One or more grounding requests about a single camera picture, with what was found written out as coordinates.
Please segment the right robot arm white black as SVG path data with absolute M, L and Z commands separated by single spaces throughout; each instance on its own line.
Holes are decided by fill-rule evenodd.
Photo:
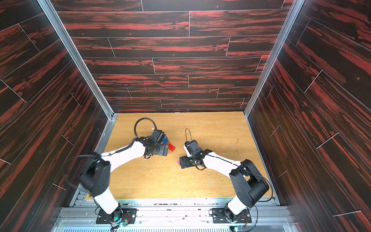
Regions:
M 195 140 L 185 142 L 184 149 L 186 156 L 179 158 L 181 168 L 196 167 L 200 171 L 211 169 L 231 180 L 236 196 L 224 208 L 229 221 L 235 221 L 241 212 L 255 206 L 270 189 L 269 182 L 248 159 L 227 159 L 209 149 L 203 150 Z

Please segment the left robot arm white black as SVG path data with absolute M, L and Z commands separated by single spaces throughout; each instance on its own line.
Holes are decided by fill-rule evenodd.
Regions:
M 89 191 L 101 210 L 112 218 L 119 220 L 120 204 L 109 190 L 111 173 L 123 164 L 139 157 L 149 158 L 165 146 L 166 137 L 161 130 L 154 130 L 150 136 L 136 137 L 129 145 L 117 150 L 94 155 L 88 160 L 79 176 L 80 184 Z

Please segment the red long lego brick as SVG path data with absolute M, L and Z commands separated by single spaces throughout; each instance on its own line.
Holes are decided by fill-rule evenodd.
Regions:
M 174 151 L 175 150 L 175 147 L 172 144 L 168 144 L 168 149 L 170 151 Z

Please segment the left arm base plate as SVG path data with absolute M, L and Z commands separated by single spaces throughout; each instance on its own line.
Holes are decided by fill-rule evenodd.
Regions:
M 136 215 L 137 215 L 136 208 L 119 207 L 111 214 L 107 214 L 102 209 L 100 209 L 98 217 L 96 219 L 96 224 L 127 226 L 128 224 L 135 223 Z

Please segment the blue square lego brick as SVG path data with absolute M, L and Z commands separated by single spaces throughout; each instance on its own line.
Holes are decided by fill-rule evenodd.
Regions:
M 166 143 L 168 143 L 168 142 L 169 142 L 169 140 L 168 140 L 168 138 L 167 138 L 167 137 L 165 137 L 165 138 L 164 138 L 164 139 L 162 140 L 162 142 L 166 144 Z

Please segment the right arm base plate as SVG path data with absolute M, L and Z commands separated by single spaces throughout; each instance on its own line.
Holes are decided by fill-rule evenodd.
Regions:
M 249 224 L 252 222 L 249 209 L 243 210 L 235 219 L 228 220 L 225 215 L 224 208 L 211 208 L 208 211 L 209 215 L 213 218 L 213 223 L 244 223 Z

